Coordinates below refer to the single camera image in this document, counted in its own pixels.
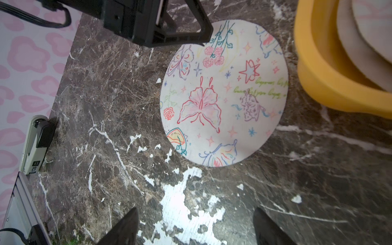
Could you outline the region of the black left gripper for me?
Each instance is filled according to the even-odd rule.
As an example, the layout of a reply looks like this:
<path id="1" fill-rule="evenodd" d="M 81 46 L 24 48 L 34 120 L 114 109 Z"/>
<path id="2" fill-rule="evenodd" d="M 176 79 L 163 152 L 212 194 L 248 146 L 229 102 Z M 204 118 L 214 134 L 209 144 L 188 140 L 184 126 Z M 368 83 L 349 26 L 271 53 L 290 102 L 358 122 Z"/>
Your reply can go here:
<path id="1" fill-rule="evenodd" d="M 203 46 L 213 27 L 200 1 L 60 1 L 140 46 Z"/>

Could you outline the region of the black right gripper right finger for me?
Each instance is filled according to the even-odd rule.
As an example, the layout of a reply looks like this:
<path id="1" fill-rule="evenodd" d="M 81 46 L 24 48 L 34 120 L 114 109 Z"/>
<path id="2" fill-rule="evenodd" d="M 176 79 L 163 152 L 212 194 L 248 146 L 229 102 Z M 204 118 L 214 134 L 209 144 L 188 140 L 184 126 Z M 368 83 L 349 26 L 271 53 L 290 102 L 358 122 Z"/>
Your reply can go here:
<path id="1" fill-rule="evenodd" d="M 296 245 L 296 243 L 259 207 L 253 214 L 258 245 Z"/>

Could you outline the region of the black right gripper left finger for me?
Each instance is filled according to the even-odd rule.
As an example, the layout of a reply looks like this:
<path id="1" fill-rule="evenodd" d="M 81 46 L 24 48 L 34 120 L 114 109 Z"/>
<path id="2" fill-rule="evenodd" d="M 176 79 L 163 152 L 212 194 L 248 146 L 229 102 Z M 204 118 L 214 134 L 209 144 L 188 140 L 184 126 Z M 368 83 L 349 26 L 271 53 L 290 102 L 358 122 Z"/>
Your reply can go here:
<path id="1" fill-rule="evenodd" d="M 138 209 L 133 207 L 97 245 L 135 245 L 138 227 Z"/>

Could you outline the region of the white butterfly doodle coaster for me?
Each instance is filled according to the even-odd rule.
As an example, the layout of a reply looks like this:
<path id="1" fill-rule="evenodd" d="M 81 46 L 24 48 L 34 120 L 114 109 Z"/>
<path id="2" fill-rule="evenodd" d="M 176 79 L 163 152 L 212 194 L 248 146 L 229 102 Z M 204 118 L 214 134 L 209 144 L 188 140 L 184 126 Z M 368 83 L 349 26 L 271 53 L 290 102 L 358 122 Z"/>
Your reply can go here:
<path id="1" fill-rule="evenodd" d="M 277 39 L 245 20 L 213 25 L 203 46 L 182 45 L 162 81 L 160 113 L 174 150 L 209 167 L 259 150 L 277 127 L 289 89 Z"/>

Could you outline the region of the blue car coaster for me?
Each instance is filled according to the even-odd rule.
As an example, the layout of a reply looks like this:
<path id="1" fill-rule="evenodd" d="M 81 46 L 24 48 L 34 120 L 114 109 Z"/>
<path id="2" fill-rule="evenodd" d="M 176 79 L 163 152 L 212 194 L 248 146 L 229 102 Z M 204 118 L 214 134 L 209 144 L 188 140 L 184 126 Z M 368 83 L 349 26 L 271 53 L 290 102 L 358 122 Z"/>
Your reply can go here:
<path id="1" fill-rule="evenodd" d="M 359 71 L 387 92 L 392 91 L 392 62 L 385 60 L 362 37 L 354 19 L 352 1 L 339 1 L 337 32 L 342 46 Z"/>

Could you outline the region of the pink rainbow unicorn coaster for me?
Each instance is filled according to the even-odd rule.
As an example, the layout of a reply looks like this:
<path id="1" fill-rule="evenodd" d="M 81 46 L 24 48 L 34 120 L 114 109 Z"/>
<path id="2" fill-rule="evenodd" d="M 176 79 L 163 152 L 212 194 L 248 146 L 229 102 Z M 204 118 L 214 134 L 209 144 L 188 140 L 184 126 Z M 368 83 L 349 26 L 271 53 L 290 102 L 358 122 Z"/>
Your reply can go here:
<path id="1" fill-rule="evenodd" d="M 392 2 L 352 1 L 354 19 L 364 40 L 385 60 L 392 61 Z"/>

